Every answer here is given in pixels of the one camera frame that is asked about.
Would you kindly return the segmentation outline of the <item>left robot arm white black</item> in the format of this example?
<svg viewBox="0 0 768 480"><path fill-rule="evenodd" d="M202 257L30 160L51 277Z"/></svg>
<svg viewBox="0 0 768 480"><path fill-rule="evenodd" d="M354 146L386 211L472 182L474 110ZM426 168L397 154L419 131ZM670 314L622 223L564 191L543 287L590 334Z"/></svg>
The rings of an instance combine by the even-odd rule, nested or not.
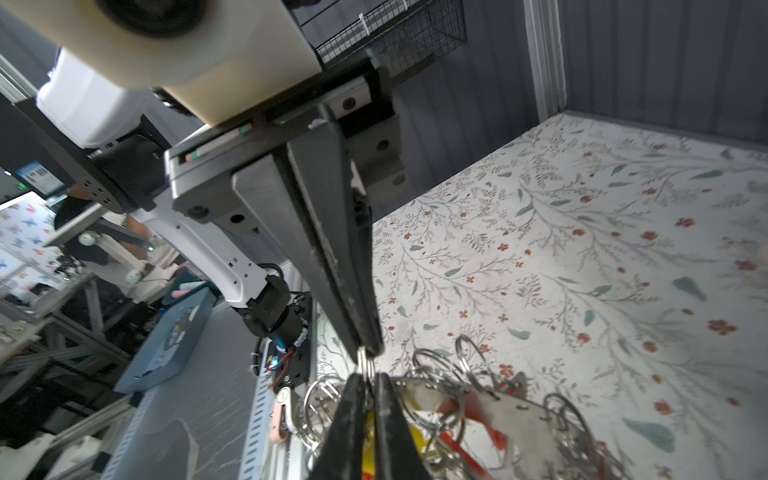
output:
<svg viewBox="0 0 768 480"><path fill-rule="evenodd" d="M257 336L290 344L298 325L270 314L272 276L232 238L259 229L307 280L346 351L384 349L372 280L373 164L399 160L399 120L387 69L361 52L176 146L145 121L116 145L85 154L33 99L10 111L95 202L133 214L212 280Z"/></svg>

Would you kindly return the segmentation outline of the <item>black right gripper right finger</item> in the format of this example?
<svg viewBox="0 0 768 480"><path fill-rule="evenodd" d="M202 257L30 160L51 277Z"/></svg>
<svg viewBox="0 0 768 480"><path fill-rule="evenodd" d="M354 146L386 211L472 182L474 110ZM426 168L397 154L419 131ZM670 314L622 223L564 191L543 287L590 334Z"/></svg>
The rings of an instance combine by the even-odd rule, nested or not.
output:
<svg viewBox="0 0 768 480"><path fill-rule="evenodd" d="M430 480L413 440L395 384L386 373L377 373L374 384L376 478Z"/></svg>

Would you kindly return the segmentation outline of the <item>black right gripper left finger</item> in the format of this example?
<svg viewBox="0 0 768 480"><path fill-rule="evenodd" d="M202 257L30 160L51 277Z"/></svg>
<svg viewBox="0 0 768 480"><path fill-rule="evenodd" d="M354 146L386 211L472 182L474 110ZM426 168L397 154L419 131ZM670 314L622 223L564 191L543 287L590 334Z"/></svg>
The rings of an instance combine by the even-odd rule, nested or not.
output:
<svg viewBox="0 0 768 480"><path fill-rule="evenodd" d="M310 480L361 480L366 423L366 381L348 377Z"/></svg>

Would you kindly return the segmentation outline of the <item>metal keyring with coloured keys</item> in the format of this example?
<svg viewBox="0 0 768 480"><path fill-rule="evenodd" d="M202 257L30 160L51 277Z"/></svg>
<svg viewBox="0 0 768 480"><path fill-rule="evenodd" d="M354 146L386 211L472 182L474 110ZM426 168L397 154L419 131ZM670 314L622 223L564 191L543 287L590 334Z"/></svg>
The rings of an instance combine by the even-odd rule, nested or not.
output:
<svg viewBox="0 0 768 480"><path fill-rule="evenodd" d="M431 479L625 479L628 471L598 442L584 416L566 396L527 396L523 374L491 371L467 336L446 357L416 349L409 370L392 376L417 451ZM379 370L365 351L350 374L366 381L362 479L375 469L374 384ZM304 444L307 477L329 432L348 379L324 375L302 398L279 394L273 427Z"/></svg>

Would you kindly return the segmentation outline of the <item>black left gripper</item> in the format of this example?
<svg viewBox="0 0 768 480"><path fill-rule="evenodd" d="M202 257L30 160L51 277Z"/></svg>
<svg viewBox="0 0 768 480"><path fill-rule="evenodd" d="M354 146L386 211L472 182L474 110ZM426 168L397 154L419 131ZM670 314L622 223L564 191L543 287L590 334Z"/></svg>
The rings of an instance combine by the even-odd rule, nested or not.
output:
<svg viewBox="0 0 768 480"><path fill-rule="evenodd" d="M372 206L405 181L393 82L374 54L332 66L165 154L175 211L265 228L354 357L383 353Z"/></svg>

